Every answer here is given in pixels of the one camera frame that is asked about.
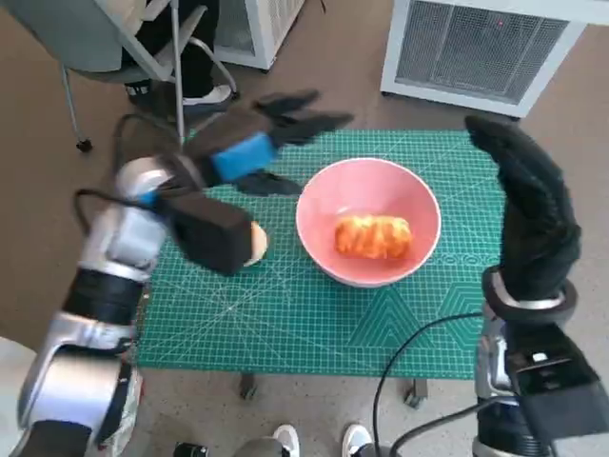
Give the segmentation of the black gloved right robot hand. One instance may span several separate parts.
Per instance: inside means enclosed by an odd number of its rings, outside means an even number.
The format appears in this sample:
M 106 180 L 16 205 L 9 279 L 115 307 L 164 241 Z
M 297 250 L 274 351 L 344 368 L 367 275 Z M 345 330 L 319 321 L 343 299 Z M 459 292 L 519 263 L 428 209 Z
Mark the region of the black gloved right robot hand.
M 498 165 L 505 193 L 499 272 L 518 301 L 553 298 L 579 260 L 581 228 L 562 170 L 512 123 L 470 115 L 471 143 Z

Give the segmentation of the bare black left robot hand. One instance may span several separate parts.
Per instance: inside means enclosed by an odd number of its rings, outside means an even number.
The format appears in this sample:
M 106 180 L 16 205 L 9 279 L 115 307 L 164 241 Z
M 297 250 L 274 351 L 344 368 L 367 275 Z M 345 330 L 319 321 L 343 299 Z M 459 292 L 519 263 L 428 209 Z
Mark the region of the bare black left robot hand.
M 339 111 L 311 111 L 307 107 L 320 97 L 314 89 L 271 94 L 256 100 L 249 114 L 262 116 L 267 128 L 194 155 L 193 163 L 208 188 L 230 184 L 243 194 L 267 197 L 298 195 L 302 187 L 265 167 L 277 160 L 285 146 L 301 147 L 353 120 Z

